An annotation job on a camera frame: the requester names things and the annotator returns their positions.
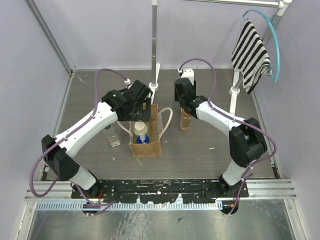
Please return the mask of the pink cap orange bottle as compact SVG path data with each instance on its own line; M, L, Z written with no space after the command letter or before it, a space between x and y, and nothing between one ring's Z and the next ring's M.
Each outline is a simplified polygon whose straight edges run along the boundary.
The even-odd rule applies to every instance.
M187 131L190 128L192 115L185 112L183 108L180 109L180 129L183 131Z

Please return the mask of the cream cap green bottle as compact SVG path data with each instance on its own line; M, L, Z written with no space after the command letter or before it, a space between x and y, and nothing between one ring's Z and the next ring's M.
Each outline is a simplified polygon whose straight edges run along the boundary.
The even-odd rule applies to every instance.
M138 137L141 134L147 135L148 132L148 126L142 122L142 121L137 121L133 125L133 133Z

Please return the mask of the blue spray bottle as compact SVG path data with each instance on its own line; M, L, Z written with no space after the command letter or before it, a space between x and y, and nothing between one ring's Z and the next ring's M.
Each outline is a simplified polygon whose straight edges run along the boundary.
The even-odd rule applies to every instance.
M150 138L146 134L140 134L137 137L137 144L149 144L150 143Z

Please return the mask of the clear bottle dark cap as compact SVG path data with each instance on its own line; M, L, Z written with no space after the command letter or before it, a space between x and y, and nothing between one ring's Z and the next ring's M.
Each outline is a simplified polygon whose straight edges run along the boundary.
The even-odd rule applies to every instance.
M109 141L110 145L115 148L117 146L119 146L121 144L115 129L113 128L113 126L107 125L104 129L103 129L104 135L107 138L107 140Z

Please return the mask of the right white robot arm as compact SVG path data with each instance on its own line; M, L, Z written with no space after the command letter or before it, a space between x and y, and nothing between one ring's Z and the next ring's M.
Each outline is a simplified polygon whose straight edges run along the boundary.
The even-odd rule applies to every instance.
M197 95L196 85L188 78L174 82L174 100L187 114L211 124L228 137L231 162L220 175L218 188L223 196L231 197L247 167L268 150L259 122L253 117L236 117Z

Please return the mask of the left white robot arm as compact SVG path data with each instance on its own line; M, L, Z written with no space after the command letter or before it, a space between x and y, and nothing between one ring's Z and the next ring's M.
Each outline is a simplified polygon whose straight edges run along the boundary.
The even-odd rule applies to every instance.
M41 140L44 161L60 181L70 181L88 198L97 198L102 190L100 181L74 157L89 140L115 122L149 122L152 94L139 80L129 88L107 92L75 125L55 137L46 135Z

